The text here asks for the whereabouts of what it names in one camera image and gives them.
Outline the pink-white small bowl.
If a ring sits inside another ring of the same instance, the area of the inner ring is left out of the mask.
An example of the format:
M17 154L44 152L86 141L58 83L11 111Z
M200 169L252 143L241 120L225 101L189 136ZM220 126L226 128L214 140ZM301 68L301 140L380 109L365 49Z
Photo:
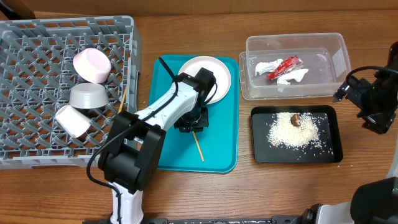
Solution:
M76 54L73 66L79 76L91 83L105 82L111 70L109 58L95 48L87 48Z

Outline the white napkin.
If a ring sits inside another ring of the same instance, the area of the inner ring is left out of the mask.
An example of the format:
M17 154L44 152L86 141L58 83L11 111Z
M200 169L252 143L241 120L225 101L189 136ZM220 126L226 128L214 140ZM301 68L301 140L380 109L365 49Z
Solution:
M254 85L277 85L280 92L291 82L300 83L309 69L304 65L301 69L296 69L281 75L279 78L269 80L266 75L273 72L285 59L278 58L270 62L259 62L254 68L252 82Z

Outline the red snack wrapper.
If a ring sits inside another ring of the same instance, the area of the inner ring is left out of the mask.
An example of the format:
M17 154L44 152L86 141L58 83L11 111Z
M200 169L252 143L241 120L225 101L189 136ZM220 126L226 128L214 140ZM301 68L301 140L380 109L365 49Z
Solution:
M270 72L266 77L269 80L279 78L281 75L291 72L303 67L303 61L297 56L292 56L285 59L273 72Z

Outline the rice grains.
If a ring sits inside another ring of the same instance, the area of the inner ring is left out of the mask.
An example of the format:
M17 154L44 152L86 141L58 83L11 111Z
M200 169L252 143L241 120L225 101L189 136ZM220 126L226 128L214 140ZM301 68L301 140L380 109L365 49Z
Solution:
M299 114L301 126L293 126L290 118ZM333 162L335 153L326 113L289 113L271 115L266 139L272 162Z

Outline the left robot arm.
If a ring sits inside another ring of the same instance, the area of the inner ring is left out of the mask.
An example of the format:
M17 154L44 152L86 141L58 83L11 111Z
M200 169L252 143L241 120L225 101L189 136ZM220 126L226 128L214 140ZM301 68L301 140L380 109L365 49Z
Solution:
M207 97L216 86L213 72L181 73L155 103L134 114L116 115L98 167L113 191L111 223L140 223L142 192L155 174L166 132L202 131L208 126Z

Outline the teal plastic serving tray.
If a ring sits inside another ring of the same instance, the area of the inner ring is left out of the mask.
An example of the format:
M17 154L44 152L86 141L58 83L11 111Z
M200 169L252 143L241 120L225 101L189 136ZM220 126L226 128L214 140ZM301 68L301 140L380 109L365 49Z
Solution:
M209 126L197 133L204 156L201 160L192 133L171 127L166 134L159 166L161 170L227 173L238 159L239 67L229 57L218 57L231 74L231 86L220 101L209 104Z

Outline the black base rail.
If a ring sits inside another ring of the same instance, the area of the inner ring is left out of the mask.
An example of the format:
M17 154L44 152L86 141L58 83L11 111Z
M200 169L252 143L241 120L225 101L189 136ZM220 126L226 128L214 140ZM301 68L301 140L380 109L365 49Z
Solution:
M316 216L321 211L321 205L315 204L304 211L301 216L275 215L270 218L235 218L235 219L190 219L168 220L166 218L143 219L140 224L316 224Z

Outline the grey-green ceramic bowl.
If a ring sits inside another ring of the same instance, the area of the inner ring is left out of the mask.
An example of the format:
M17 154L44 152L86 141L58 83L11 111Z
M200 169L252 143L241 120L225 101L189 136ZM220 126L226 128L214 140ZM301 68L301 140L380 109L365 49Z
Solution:
M81 83L71 88L69 104L74 108L100 108L108 103L108 94L101 84Z

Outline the clear plastic waste bin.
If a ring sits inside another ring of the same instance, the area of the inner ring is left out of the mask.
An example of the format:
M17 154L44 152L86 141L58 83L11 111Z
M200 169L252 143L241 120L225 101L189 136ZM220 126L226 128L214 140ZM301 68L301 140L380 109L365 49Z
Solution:
M297 56L308 72L302 81L278 85L263 67ZM239 55L241 92L246 100L276 100L332 96L351 71L348 51L339 33L250 36Z

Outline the grey plastic dish rack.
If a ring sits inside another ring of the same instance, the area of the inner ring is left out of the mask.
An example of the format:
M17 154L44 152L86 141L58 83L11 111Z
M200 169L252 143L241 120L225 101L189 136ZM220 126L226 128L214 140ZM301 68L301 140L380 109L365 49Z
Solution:
M55 113L83 82L73 58L95 48L109 58L109 103L88 109L90 128L71 137ZM130 16L1 22L1 169L86 166L105 142L127 86L123 109L137 109L142 39Z

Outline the large white round plate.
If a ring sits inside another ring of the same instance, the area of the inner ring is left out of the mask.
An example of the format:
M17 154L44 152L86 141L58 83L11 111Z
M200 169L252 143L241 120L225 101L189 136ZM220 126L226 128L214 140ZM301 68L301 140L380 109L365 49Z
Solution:
M206 102L213 104L223 99L231 87L231 73L227 66L219 59L210 56L198 56L185 62L178 73L186 73L195 77L199 69L205 68L213 72L217 86L214 86Z

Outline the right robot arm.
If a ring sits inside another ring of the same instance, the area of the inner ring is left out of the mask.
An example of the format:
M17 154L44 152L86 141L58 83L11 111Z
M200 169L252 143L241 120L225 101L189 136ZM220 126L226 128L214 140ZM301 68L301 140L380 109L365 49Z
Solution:
M387 65L365 66L350 71L333 95L334 102L350 100L364 120L363 128L385 134L397 110L397 43L389 50ZM312 205L295 223L397 223L397 156L383 180L360 186L350 202Z

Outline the wooden chopstick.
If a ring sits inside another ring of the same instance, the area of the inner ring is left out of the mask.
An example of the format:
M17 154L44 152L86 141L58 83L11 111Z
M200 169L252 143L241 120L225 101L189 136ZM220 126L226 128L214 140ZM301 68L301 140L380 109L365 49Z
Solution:
M192 133L193 133L193 138L194 138L194 140L195 140L195 143L196 143L196 145L197 145L197 149L198 149L198 152L199 152L201 161L204 162L204 161L205 161L205 158L203 157L203 153L202 153L202 150L201 150L201 147L200 147L200 143L199 143L198 138L197 138L197 134L196 134L196 132L194 132L194 131L193 131Z
M123 96L122 96L122 100L120 101L120 105L119 105L119 109L118 109L118 114L122 112L123 110L123 106L126 100L126 95L127 95L127 86L125 87L124 91L123 91Z

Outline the white paper cup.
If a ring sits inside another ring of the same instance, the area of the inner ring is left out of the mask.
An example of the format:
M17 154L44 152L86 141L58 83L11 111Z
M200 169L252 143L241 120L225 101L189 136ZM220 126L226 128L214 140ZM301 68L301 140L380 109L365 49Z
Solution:
M90 128L90 119L70 105L61 107L55 119L73 138L80 137Z

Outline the brown food chunk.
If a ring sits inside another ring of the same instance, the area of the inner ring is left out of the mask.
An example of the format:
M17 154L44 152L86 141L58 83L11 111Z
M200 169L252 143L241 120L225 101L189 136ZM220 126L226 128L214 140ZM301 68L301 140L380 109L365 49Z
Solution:
M293 126L296 127L301 126L301 119L299 114L293 114L292 117L290 118L290 122L292 123Z

